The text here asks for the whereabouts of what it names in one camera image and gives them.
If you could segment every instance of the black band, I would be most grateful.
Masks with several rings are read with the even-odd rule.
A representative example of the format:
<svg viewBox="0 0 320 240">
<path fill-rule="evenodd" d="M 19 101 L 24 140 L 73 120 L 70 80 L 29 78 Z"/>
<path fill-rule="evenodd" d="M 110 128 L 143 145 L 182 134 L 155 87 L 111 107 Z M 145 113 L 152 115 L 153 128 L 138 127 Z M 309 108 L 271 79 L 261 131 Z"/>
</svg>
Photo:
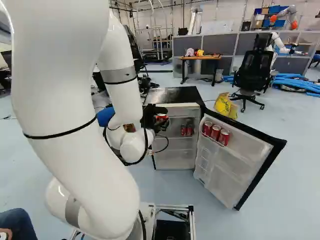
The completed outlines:
<svg viewBox="0 0 320 240">
<path fill-rule="evenodd" d="M 64 132 L 60 132 L 60 133 L 56 133 L 56 134 L 52 134 L 52 135 L 47 135 L 47 136 L 30 136 L 28 134 L 23 133 L 23 135 L 28 138 L 28 139 L 36 139 L 36 140 L 44 140 L 44 139 L 53 139 L 53 138 L 58 138 L 58 137 L 62 137 L 64 135 L 68 135 L 68 134 L 72 134 L 74 132 L 77 132 L 81 129 L 84 129 L 85 127 L 89 126 L 90 124 L 92 124 L 95 120 L 97 119 L 97 115 L 94 116 L 93 119 L 91 119 L 89 122 L 87 122 L 86 124 L 79 126 L 77 128 L 74 128 L 72 130 L 69 131 L 64 131 Z"/>
<path fill-rule="evenodd" d="M 129 80 L 126 80 L 126 81 L 117 81 L 117 82 L 105 82 L 105 84 L 108 84 L 108 85 L 117 85 L 117 84 L 125 84 L 125 83 L 128 83 L 128 82 L 131 82 L 133 80 L 135 80 L 136 78 L 138 77 L 138 75 L 136 75 L 134 78 L 131 78 Z"/>
</svg>

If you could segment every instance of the jeans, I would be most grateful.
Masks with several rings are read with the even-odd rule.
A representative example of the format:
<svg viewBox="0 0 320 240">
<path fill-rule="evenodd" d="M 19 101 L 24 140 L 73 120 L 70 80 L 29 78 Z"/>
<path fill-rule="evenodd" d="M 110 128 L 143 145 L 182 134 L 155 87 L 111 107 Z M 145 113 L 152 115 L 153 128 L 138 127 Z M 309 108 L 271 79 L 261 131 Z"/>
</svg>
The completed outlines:
<svg viewBox="0 0 320 240">
<path fill-rule="evenodd" d="M 0 212 L 0 228 L 12 231 L 12 240 L 38 240 L 28 213 L 22 208 Z"/>
</svg>

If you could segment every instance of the gray partition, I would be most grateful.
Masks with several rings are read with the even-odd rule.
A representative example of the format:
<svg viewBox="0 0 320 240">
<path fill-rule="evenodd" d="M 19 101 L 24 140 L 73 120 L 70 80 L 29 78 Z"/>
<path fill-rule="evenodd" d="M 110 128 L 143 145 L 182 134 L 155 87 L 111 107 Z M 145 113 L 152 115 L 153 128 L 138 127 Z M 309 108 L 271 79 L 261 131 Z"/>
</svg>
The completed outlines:
<svg viewBox="0 0 320 240">
<path fill-rule="evenodd" d="M 278 57 L 273 67 L 279 71 L 279 73 L 303 75 L 308 62 L 308 57 Z"/>
<path fill-rule="evenodd" d="M 203 60 L 201 61 L 201 74 L 202 75 L 212 75 L 214 64 L 212 61 L 217 60 Z M 232 56 L 222 57 L 217 62 L 217 69 L 223 69 L 223 75 L 229 75 L 232 63 Z"/>
<path fill-rule="evenodd" d="M 219 53 L 232 56 L 236 46 L 237 33 L 203 36 L 202 50 L 205 54 Z"/>
<path fill-rule="evenodd" d="M 222 53 L 224 56 L 219 60 L 218 69 L 223 69 L 223 74 L 231 73 L 232 65 L 240 66 L 246 51 L 252 50 L 257 34 L 270 34 L 272 31 L 246 31 L 238 33 L 224 33 L 215 35 L 186 35 L 173 38 L 173 56 L 178 57 L 185 54 L 188 48 L 203 49 L 205 54 Z M 314 56 L 316 49 L 320 46 L 320 31 L 277 31 L 286 44 L 287 42 L 298 42 L 297 51 L 308 52 L 308 55 L 301 56 L 278 56 L 273 67 L 280 73 L 294 73 L 304 75 Z M 212 74 L 213 64 L 210 60 L 189 61 L 188 74 L 190 78 L 201 78 L 204 75 Z M 181 77 L 181 61 L 173 59 L 173 76 Z"/>
<path fill-rule="evenodd" d="M 254 48 L 257 33 L 241 33 L 236 46 L 235 55 L 245 55 L 246 51 Z"/>
<path fill-rule="evenodd" d="M 183 36 L 173 38 L 173 56 L 179 57 L 189 48 L 201 49 L 202 36 Z"/>
</svg>

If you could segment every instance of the black office chair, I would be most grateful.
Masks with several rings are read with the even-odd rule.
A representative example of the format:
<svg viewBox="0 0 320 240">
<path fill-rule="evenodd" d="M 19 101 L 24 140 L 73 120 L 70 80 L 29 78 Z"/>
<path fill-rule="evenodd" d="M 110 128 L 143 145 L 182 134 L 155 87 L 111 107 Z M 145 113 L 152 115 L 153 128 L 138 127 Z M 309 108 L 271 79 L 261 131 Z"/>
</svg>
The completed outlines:
<svg viewBox="0 0 320 240">
<path fill-rule="evenodd" d="M 239 70 L 234 75 L 233 86 L 240 89 L 240 93 L 233 93 L 230 100 L 242 100 L 243 107 L 241 112 L 246 110 L 246 101 L 260 105 L 263 110 L 265 105 L 256 101 L 256 95 L 260 95 L 255 91 L 266 92 L 270 85 L 272 76 L 270 75 L 270 66 L 274 55 L 273 51 L 265 51 L 265 47 L 270 44 L 271 36 L 261 37 L 255 39 L 254 50 L 247 51 L 244 55 L 242 64 Z"/>
</svg>

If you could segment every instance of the blue box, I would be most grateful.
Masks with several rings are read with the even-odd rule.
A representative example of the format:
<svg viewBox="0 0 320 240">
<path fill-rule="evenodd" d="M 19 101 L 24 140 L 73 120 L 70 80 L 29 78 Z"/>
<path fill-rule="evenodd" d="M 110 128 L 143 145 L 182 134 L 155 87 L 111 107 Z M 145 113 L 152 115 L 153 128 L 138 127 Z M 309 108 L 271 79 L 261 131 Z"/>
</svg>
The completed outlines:
<svg viewBox="0 0 320 240">
<path fill-rule="evenodd" d="M 280 8 L 279 8 L 279 13 L 282 11 L 282 10 L 285 10 L 285 9 L 287 9 L 289 6 L 280 6 Z"/>
<path fill-rule="evenodd" d="M 274 25 L 270 25 L 270 19 L 263 20 L 262 27 L 283 27 L 286 20 L 276 20 Z"/>
<path fill-rule="evenodd" d="M 274 23 L 274 27 L 283 27 L 285 25 L 286 20 L 276 20 Z"/>
<path fill-rule="evenodd" d="M 280 12 L 280 5 L 269 7 L 269 14 L 277 14 L 279 12 Z"/>
<path fill-rule="evenodd" d="M 262 27 L 270 27 L 270 19 L 263 20 Z"/>
<path fill-rule="evenodd" d="M 253 15 L 257 15 L 257 14 L 261 14 L 261 13 L 262 13 L 262 8 L 256 8 L 256 9 L 254 10 Z"/>
</svg>

